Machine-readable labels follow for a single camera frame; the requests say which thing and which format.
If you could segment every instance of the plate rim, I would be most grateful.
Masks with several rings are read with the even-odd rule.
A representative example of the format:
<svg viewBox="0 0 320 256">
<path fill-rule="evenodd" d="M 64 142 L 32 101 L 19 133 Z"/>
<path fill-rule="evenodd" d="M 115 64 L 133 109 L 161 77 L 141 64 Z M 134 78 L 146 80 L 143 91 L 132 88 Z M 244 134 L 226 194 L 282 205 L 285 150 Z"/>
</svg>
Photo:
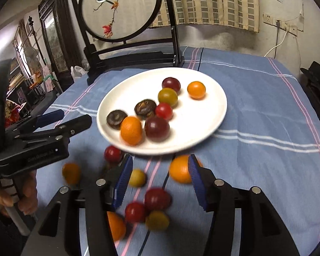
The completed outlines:
<svg viewBox="0 0 320 256">
<path fill-rule="evenodd" d="M 212 80 L 214 80 L 218 85 L 219 87 L 222 89 L 223 91 L 223 99 L 225 99 L 225 111 L 223 112 L 223 115 L 222 115 L 222 118 L 221 118 L 221 121 L 217 124 L 216 128 L 214 130 L 211 130 L 211 132 L 209 132 L 205 137 L 202 137 L 202 138 L 199 138 L 193 142 L 189 142 L 187 145 L 185 146 L 182 146 L 181 148 L 177 147 L 177 146 L 173 146 L 173 147 L 169 147 L 168 149 L 162 149 L 162 152 L 159 153 L 157 152 L 157 149 L 156 148 L 152 148 L 152 149 L 149 149 L 149 150 L 144 150 L 144 152 L 142 151 L 142 149 L 138 148 L 137 146 L 128 146 L 122 142 L 119 142 L 119 143 L 115 143 L 115 141 L 110 138 L 106 133 L 105 131 L 103 130 L 102 128 L 102 125 L 101 123 L 99 122 L 99 118 L 100 118 L 100 109 L 102 107 L 102 104 L 103 104 L 103 101 L 106 99 L 107 95 L 112 92 L 116 87 L 118 87 L 121 83 L 124 83 L 125 81 L 133 78 L 134 76 L 138 76 L 140 74 L 143 74 L 143 73 L 146 73 L 146 72 L 151 72 L 151 71 L 156 71 L 156 70 L 163 70 L 163 69 L 180 69 L 181 71 L 184 71 L 184 70 L 189 70 L 189 71 L 196 71 L 196 72 L 199 72 L 199 73 L 202 73 L 204 74 L 205 76 L 208 76 L 210 77 L 209 75 L 203 73 L 203 72 L 200 72 L 200 71 L 197 71 L 197 70 L 194 70 L 194 69 L 189 69 L 189 68 L 182 68 L 182 67 L 161 67 L 161 68 L 155 68 L 155 69 L 150 69 L 150 70 L 146 70 L 146 71 L 143 71 L 143 72 L 140 72 L 140 73 L 137 73 L 133 76 L 130 76 L 128 78 L 126 78 L 125 80 L 123 80 L 122 82 L 118 83 L 116 86 L 114 86 L 104 97 L 103 99 L 101 100 L 100 102 L 100 105 L 98 107 L 98 110 L 97 110 L 97 116 L 96 116 L 96 124 L 97 124 L 97 128 L 100 132 L 100 134 L 113 146 L 117 147 L 118 149 L 121 149 L 122 151 L 124 152 L 127 152 L 127 153 L 131 153 L 131 154 L 135 154 L 135 155 L 148 155 L 148 156 L 158 156 L 158 155 L 166 155 L 166 154 L 171 154 L 171 153 L 176 153 L 176 152 L 179 152 L 179 151 L 183 151 L 185 149 L 188 149 L 190 147 L 193 147 L 195 145 L 197 145 L 198 143 L 200 142 L 203 142 L 205 139 L 207 139 L 208 137 L 210 137 L 214 132 L 215 130 L 217 130 L 219 128 L 219 126 L 222 124 L 222 122 L 224 121 L 225 119 L 225 115 L 226 115 L 226 112 L 227 112 L 227 109 L 228 109 L 228 99 L 226 97 L 226 94 L 225 94 L 225 91 L 224 89 L 222 88 L 222 86 L 212 77 L 210 77 Z"/>
</svg>

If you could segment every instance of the white plate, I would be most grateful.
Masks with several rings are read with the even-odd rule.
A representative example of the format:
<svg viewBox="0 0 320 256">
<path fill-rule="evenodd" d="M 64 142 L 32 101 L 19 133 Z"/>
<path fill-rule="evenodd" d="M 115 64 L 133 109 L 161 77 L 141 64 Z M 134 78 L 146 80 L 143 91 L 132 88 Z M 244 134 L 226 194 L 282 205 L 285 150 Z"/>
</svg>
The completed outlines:
<svg viewBox="0 0 320 256">
<path fill-rule="evenodd" d="M 170 136 L 163 142 L 152 142 L 146 138 L 137 146 L 126 145 L 120 138 L 120 131 L 106 123 L 107 115 L 120 109 L 135 116 L 135 105 L 144 99 L 152 99 L 158 104 L 161 83 L 167 77 L 178 79 L 182 87 L 178 104 L 173 109 L 173 118 L 169 121 Z M 205 85 L 204 99 L 189 97 L 187 86 L 193 81 Z M 101 101 L 96 121 L 100 133 L 113 146 L 137 155 L 163 155 L 190 148 L 209 137 L 222 123 L 226 109 L 225 92 L 214 79 L 192 69 L 166 67 L 136 74 L 115 86 Z"/>
</svg>

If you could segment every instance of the dried shiitake mushroom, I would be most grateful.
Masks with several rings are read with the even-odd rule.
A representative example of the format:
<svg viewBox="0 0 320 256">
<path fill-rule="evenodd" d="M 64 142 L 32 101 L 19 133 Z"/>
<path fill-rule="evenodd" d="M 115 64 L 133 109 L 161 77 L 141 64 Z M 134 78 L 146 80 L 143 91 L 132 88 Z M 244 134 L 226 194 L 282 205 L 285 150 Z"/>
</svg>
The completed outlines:
<svg viewBox="0 0 320 256">
<path fill-rule="evenodd" d="M 155 115 L 154 111 L 156 107 L 157 104 L 155 103 L 155 101 L 151 99 L 145 99 L 137 103 L 137 105 L 134 108 L 134 111 L 139 118 L 146 119 Z"/>
<path fill-rule="evenodd" d="M 117 109 L 108 114 L 107 123 L 111 128 L 119 130 L 123 119 L 126 117 L 127 114 L 124 111 Z"/>
</svg>

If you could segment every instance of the human hand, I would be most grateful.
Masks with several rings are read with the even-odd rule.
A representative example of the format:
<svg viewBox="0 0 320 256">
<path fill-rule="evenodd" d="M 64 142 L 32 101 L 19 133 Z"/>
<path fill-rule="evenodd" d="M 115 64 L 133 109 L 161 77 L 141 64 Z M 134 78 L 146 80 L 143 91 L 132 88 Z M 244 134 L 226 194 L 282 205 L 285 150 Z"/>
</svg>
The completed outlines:
<svg viewBox="0 0 320 256">
<path fill-rule="evenodd" d="M 37 171 L 31 171 L 26 177 L 22 194 L 23 198 L 18 202 L 18 208 L 21 210 L 24 215 L 30 215 L 37 210 L 38 199 L 37 199 L 37 180 L 36 180 Z M 5 207 L 12 207 L 13 199 L 12 197 L 0 188 L 0 212 L 9 216 L 5 210 Z"/>
</svg>

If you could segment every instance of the metal screw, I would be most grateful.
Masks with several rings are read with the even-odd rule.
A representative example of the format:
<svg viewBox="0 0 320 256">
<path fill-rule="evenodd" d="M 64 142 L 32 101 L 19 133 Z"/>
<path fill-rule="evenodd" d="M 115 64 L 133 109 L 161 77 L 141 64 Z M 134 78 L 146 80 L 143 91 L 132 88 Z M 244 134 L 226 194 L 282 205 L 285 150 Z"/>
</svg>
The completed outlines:
<svg viewBox="0 0 320 256">
<path fill-rule="evenodd" d="M 224 184 L 224 181 L 222 179 L 216 179 L 215 180 L 215 185 L 216 186 L 222 186 Z"/>
<path fill-rule="evenodd" d="M 68 191 L 69 191 L 69 188 L 68 188 L 67 186 L 61 187 L 61 188 L 59 189 L 59 192 L 60 192 L 60 193 L 67 193 Z"/>
<path fill-rule="evenodd" d="M 259 194 L 261 192 L 261 189 L 259 187 L 252 187 L 251 190 L 256 194 Z"/>
<path fill-rule="evenodd" d="M 105 185 L 105 183 L 106 183 L 106 181 L 105 181 L 104 179 L 98 179 L 98 180 L 96 181 L 96 184 L 97 184 L 98 186 L 103 186 L 103 185 Z"/>
</svg>

